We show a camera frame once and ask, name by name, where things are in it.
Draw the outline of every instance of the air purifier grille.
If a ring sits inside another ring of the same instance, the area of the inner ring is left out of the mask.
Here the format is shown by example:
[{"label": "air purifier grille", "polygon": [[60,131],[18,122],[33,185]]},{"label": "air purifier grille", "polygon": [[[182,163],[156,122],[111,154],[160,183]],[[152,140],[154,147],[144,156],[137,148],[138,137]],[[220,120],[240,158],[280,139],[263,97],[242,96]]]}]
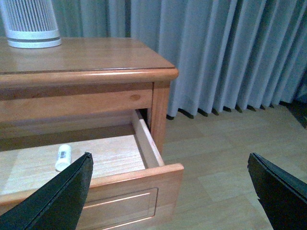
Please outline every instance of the air purifier grille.
[{"label": "air purifier grille", "polygon": [[10,46],[43,48],[61,44],[51,0],[0,0]]}]

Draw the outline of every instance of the wooden nightstand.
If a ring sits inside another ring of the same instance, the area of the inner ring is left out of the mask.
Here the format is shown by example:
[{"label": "wooden nightstand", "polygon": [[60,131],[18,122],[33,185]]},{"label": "wooden nightstand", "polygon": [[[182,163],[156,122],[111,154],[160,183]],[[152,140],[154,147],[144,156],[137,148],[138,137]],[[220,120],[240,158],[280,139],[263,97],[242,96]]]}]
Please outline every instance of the wooden nightstand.
[{"label": "wooden nightstand", "polygon": [[[64,38],[17,49],[0,39],[0,214],[58,172],[59,146],[94,172],[77,229],[142,229],[170,220],[181,164],[164,165],[176,68],[130,38]],[[147,109],[147,128],[138,109]]]}]

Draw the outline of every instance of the lip balm tube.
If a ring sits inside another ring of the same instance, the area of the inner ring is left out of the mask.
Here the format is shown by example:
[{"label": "lip balm tube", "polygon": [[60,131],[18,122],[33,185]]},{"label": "lip balm tube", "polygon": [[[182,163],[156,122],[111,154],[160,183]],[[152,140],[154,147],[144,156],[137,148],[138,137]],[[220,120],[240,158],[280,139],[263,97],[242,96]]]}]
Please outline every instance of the lip balm tube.
[{"label": "lip balm tube", "polygon": [[61,172],[71,164],[71,147],[69,145],[61,145],[59,147],[58,158],[56,162],[56,170]]}]

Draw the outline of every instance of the laminate floor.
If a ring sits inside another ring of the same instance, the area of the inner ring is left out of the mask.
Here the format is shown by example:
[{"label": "laminate floor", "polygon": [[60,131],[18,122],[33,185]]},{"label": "laminate floor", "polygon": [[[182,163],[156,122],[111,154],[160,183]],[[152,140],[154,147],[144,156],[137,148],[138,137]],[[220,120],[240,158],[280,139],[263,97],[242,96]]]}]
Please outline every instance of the laminate floor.
[{"label": "laminate floor", "polygon": [[173,220],[148,230],[272,230],[257,200],[251,152],[307,183],[307,131],[281,105],[166,124],[163,159],[185,167]]}]

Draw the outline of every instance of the cabinet leg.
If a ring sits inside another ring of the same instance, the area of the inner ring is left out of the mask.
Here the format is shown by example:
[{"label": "cabinet leg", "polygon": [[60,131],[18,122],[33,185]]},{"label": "cabinet leg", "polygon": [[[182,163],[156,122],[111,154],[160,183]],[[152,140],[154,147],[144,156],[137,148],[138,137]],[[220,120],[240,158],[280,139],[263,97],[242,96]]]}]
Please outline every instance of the cabinet leg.
[{"label": "cabinet leg", "polygon": [[154,142],[162,154],[165,138],[166,113],[169,95],[169,81],[157,81],[153,84],[153,104],[149,111],[150,132]]}]

